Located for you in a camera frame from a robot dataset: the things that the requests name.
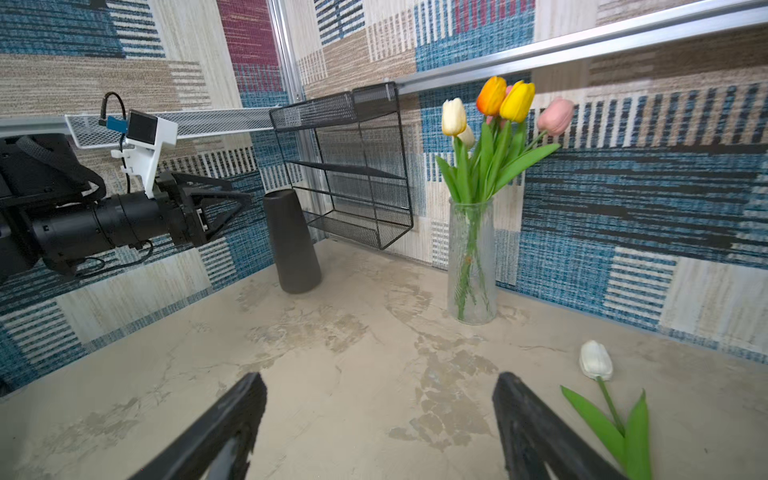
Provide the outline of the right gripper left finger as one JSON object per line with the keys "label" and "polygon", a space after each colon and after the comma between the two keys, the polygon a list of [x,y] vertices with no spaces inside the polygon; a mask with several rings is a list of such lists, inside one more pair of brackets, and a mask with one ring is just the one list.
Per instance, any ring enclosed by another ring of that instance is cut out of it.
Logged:
{"label": "right gripper left finger", "polygon": [[134,479],[243,479],[267,404],[260,374],[244,375]]}

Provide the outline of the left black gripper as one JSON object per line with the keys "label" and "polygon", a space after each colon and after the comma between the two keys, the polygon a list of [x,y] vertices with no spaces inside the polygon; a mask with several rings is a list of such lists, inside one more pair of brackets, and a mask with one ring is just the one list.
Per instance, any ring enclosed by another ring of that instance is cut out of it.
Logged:
{"label": "left black gripper", "polygon": [[155,200],[176,246],[205,245],[252,205],[249,193],[234,190],[223,179],[167,171],[155,186]]}

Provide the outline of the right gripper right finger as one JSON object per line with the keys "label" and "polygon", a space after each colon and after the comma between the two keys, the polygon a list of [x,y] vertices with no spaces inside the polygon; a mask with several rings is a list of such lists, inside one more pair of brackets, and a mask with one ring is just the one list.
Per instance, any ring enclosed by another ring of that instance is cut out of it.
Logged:
{"label": "right gripper right finger", "polygon": [[518,376],[499,375],[493,406],[510,479],[622,479]]}

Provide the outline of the white tulip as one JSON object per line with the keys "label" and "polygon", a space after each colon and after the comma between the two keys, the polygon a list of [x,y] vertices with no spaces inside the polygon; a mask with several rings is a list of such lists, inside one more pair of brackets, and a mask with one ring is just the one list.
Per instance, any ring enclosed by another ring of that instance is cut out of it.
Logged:
{"label": "white tulip", "polygon": [[578,364],[582,374],[599,386],[611,417],[584,396],[565,386],[561,386],[563,396],[629,479],[652,479],[650,415],[645,391],[642,391],[624,421],[607,388],[614,369],[606,347],[595,340],[585,342],[580,348]]}
{"label": "white tulip", "polygon": [[460,98],[443,103],[441,126],[443,134],[453,141],[456,166],[449,165],[442,157],[436,158],[437,165],[453,201],[457,204],[470,204],[473,202],[473,194],[470,187],[469,147],[461,139],[468,124],[466,110]]}

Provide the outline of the dark cylindrical vase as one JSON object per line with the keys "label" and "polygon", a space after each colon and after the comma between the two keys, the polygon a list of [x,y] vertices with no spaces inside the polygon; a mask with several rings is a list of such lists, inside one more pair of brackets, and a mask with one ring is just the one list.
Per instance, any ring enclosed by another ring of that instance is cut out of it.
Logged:
{"label": "dark cylindrical vase", "polygon": [[322,273],[296,191],[266,193],[263,206],[281,288],[289,294],[314,289]]}

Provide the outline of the clear glass vase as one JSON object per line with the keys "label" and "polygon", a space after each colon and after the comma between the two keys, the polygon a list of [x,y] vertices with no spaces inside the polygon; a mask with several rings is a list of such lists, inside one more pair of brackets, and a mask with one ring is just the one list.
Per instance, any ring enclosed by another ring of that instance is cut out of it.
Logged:
{"label": "clear glass vase", "polygon": [[450,203],[448,310],[467,325],[490,323],[496,307],[493,200]]}

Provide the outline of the tulip bunch yellow orange pink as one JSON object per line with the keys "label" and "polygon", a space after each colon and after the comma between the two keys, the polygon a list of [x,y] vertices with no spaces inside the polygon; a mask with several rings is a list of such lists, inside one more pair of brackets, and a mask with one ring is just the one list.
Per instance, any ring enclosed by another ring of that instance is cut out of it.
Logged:
{"label": "tulip bunch yellow orange pink", "polygon": [[523,172],[561,148],[554,140],[565,133],[575,117],[575,104],[554,99],[536,120],[536,134],[528,132],[528,115],[535,85],[518,81],[512,85],[493,76],[483,85],[476,109],[484,116],[479,145],[468,157],[468,201],[484,203]]}

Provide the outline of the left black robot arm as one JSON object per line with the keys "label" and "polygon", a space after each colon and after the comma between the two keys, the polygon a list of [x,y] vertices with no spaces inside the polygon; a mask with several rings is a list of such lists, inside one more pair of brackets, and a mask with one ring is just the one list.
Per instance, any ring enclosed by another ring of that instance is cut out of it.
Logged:
{"label": "left black robot arm", "polygon": [[38,262],[61,275],[86,278],[79,265],[129,246],[170,236],[177,246],[216,239],[252,204],[231,182],[163,172],[153,194],[108,196],[103,178],[82,165],[62,134],[1,141],[1,277]]}

